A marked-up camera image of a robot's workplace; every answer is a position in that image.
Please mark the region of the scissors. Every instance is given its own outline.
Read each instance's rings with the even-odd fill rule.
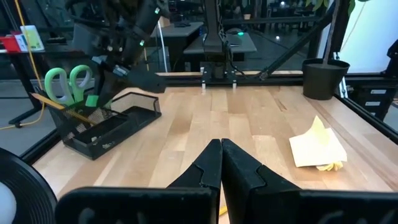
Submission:
[[[77,83],[77,75],[80,72],[86,72],[85,79],[79,84]],[[60,84],[63,91],[64,96],[58,98],[52,89],[52,81],[56,75],[60,75]],[[53,68],[50,69],[45,74],[44,79],[44,87],[45,91],[49,98],[59,104],[62,105],[73,105],[75,103],[81,102],[84,100],[84,92],[88,87],[88,83],[93,76],[93,71],[87,65],[78,65],[72,69],[70,72],[70,81],[68,82],[67,72],[62,68]]]

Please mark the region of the white wall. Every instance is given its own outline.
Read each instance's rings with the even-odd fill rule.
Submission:
[[[387,50],[398,39],[397,10],[398,0],[357,1],[340,52],[340,60],[351,64],[349,73],[378,73],[387,68]],[[325,28],[318,57],[323,55],[327,33]]]

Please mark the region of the mesh tray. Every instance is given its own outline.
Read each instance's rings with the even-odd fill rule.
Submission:
[[[90,108],[82,101],[49,110],[63,143],[92,160],[161,116],[159,99],[140,93],[120,96],[110,108]]]

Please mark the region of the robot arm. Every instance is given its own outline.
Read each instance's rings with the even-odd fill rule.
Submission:
[[[108,102],[127,87],[153,93],[165,91],[165,80],[157,74],[139,70],[144,45],[161,16],[169,17],[167,0],[100,0],[102,21],[83,19],[71,13],[76,4],[87,0],[68,0],[65,8],[75,22],[73,46],[98,64],[95,94]]]

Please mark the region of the black plant pot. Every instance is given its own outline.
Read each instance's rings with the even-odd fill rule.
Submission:
[[[330,100],[349,64],[340,60],[329,60],[322,65],[323,59],[307,59],[303,62],[303,94],[314,100]]]

